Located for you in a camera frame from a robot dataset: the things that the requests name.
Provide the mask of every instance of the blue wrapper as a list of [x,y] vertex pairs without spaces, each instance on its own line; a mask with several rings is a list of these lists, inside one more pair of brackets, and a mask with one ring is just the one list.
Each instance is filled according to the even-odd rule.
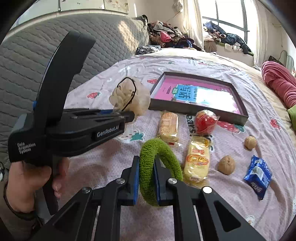
[[253,156],[244,180],[254,189],[259,200],[262,200],[271,181],[271,176],[272,173],[266,162],[263,159]]

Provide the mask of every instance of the green badge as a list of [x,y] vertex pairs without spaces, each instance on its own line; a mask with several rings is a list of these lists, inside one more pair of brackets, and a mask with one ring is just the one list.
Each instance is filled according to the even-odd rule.
[[174,88],[173,90],[172,90],[172,94],[177,94],[178,93],[178,88]]

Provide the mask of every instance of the bed sheet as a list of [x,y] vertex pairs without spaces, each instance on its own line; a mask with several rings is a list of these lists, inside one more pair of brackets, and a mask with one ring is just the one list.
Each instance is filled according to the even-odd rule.
[[[253,71],[243,63],[208,53],[161,50],[113,65],[70,92],[65,108],[112,108],[108,97],[124,77],[136,77],[150,89],[163,72],[208,76],[234,85],[246,106],[249,119],[244,127],[219,123],[215,128],[211,136],[213,144],[208,182],[266,240],[279,240],[296,212],[293,205],[296,195],[296,151],[278,110],[275,111],[266,94],[252,81],[254,76],[260,80],[260,72]],[[139,155],[142,144],[157,135],[160,118],[160,111],[148,110],[134,123],[135,134],[130,139],[112,139],[71,158],[60,206],[83,186],[103,187],[118,178],[124,168],[130,167],[133,156]],[[193,118],[179,115],[182,146],[173,148],[173,152],[181,163],[186,158]],[[244,139],[249,135],[255,136],[259,143],[258,148],[252,151],[243,146]],[[230,176],[216,169],[218,161],[225,155],[231,155],[236,161],[236,169]],[[253,155],[265,159],[273,173],[262,201],[258,201],[255,192],[243,180]],[[136,206],[122,207],[120,240],[174,240],[172,207],[152,207],[139,193]]]

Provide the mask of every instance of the white curtain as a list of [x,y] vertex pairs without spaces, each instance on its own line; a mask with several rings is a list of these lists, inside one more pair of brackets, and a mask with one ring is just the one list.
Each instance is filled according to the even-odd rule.
[[264,62],[264,55],[267,51],[268,40],[267,18],[265,12],[266,9],[258,0],[249,1],[253,5],[254,15],[256,16],[257,20],[255,23],[256,43],[254,45],[254,48],[252,49],[252,51],[254,52],[254,64],[258,67],[262,67],[262,64]]
[[194,44],[204,49],[203,25],[198,0],[179,0],[183,5],[183,28],[194,40]]

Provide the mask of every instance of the fingernail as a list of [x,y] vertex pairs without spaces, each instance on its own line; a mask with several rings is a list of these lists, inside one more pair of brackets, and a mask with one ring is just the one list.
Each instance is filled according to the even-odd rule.
[[58,192],[61,189],[62,185],[60,183],[56,184],[55,190]]

